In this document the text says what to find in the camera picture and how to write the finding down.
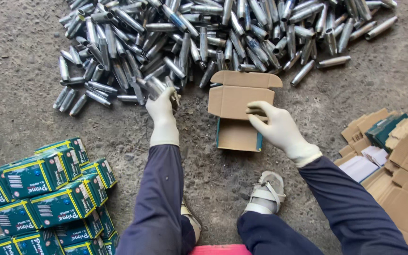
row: dirty floor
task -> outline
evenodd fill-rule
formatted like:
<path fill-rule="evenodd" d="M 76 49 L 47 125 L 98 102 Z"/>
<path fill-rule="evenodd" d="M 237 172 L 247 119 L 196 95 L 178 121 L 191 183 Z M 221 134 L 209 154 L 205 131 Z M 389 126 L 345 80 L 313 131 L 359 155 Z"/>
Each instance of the dirty floor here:
<path fill-rule="evenodd" d="M 0 165 L 80 135 L 89 158 L 107 157 L 117 173 L 119 184 L 107 206 L 121 233 L 132 220 L 153 123 L 144 107 L 119 102 L 113 109 L 88 103 L 79 118 L 52 108 L 62 89 L 59 51 L 71 44 L 58 17 L 68 12 L 62 0 L 0 0 Z M 408 1 L 398 1 L 396 14 L 399 22 L 391 31 L 349 44 L 352 61 L 346 67 L 314 70 L 299 88 L 289 85 L 296 68 L 280 75 L 284 87 L 275 89 L 275 106 L 289 110 L 304 137 L 332 160 L 346 145 L 340 132 L 353 119 L 382 107 L 408 113 Z M 393 15 L 383 9 L 375 19 Z M 204 225 L 199 244 L 241 242 L 236 220 L 253 183 L 270 170 L 285 180 L 280 217 L 325 254 L 340 254 L 325 216 L 284 153 L 267 142 L 261 153 L 215 148 L 216 118 L 207 113 L 207 97 L 208 91 L 188 86 L 176 114 L 184 194 Z"/>

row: dark blue pants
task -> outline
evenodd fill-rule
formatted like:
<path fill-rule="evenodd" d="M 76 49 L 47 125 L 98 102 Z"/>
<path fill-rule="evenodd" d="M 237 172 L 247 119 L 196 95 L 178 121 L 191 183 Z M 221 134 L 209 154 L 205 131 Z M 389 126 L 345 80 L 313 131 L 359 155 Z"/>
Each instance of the dark blue pants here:
<path fill-rule="evenodd" d="M 329 159 L 298 170 L 347 255 L 408 254 L 401 232 L 372 196 Z M 184 175 L 179 148 L 151 147 L 136 198 L 132 224 L 116 255 L 188 254 L 195 245 L 189 220 L 180 215 Z M 276 215 L 243 214 L 238 233 L 254 255 L 322 254 Z"/>

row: rubber glove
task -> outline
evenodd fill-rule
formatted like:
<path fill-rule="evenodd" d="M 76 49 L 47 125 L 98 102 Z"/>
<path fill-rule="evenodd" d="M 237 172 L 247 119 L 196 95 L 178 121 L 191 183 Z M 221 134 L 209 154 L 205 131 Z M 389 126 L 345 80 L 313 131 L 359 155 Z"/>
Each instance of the rubber glove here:
<path fill-rule="evenodd" d="M 146 110 L 154 120 L 154 131 L 150 136 L 150 146 L 161 144 L 173 144 L 179 146 L 179 132 L 176 120 L 173 116 L 173 107 L 170 97 L 174 94 L 174 88 L 166 88 L 163 93 L 153 101 L 147 100 Z"/>
<path fill-rule="evenodd" d="M 250 102 L 247 107 L 246 113 L 253 127 L 276 148 L 284 151 L 296 167 L 304 167 L 322 156 L 319 147 L 303 138 L 291 114 L 285 109 L 273 107 L 266 101 Z M 267 116 L 268 124 L 253 114 Z"/>

